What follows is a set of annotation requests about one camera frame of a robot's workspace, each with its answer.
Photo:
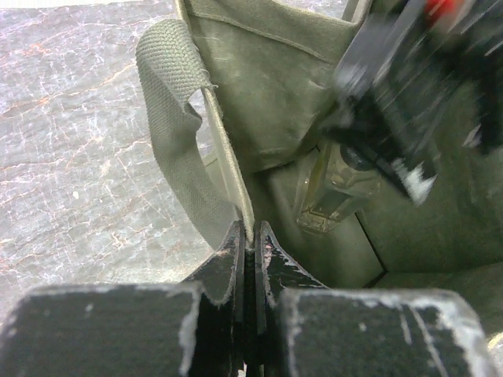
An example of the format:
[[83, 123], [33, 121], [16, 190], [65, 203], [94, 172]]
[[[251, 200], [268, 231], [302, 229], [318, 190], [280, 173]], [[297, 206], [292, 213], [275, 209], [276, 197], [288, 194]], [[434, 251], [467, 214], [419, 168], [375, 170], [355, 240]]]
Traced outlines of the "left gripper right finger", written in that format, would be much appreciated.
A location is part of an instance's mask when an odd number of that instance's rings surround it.
[[250, 375], [496, 376], [499, 267], [390, 274], [333, 290], [280, 247], [267, 223], [247, 254]]

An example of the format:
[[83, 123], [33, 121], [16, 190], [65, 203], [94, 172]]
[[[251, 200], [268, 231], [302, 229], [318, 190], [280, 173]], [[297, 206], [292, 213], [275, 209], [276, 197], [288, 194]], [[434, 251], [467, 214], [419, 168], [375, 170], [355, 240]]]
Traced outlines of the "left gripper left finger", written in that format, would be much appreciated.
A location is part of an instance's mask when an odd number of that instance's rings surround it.
[[244, 226], [178, 284], [29, 291], [1, 333], [4, 376], [235, 376], [243, 367]]

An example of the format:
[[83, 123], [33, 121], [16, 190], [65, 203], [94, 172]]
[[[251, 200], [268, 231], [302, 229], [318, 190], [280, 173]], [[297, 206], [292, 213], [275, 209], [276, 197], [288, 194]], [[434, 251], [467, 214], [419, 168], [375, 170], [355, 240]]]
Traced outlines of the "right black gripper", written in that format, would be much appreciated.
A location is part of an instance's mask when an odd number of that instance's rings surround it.
[[502, 143], [502, 4], [409, 1], [371, 16], [337, 66], [321, 133], [416, 205], [437, 178], [424, 150], [460, 86], [475, 87], [480, 147]]

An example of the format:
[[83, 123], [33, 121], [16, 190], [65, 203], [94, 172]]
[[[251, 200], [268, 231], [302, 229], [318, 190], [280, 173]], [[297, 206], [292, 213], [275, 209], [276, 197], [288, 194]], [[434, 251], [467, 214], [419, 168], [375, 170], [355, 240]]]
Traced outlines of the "clear bottle yellow label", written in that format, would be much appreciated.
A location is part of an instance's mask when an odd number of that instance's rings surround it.
[[331, 232], [379, 190], [378, 173], [352, 149], [325, 142], [305, 162], [296, 192], [296, 222], [309, 232]]

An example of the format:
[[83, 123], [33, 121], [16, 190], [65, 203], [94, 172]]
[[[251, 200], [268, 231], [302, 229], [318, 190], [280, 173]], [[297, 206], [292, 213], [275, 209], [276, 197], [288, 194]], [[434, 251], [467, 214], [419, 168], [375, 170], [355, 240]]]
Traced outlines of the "olive green canvas bag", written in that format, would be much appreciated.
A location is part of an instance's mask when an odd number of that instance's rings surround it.
[[365, 21], [409, 1], [352, 1], [331, 18], [277, 1], [179, 1], [136, 57], [156, 161], [202, 237], [230, 222], [246, 238], [267, 221], [281, 246], [329, 287], [376, 287], [390, 274], [499, 267], [502, 143], [484, 152], [475, 87], [460, 86], [424, 150], [436, 181], [421, 205], [382, 176], [380, 190], [331, 232], [296, 222], [305, 162], [325, 142], [334, 73]]

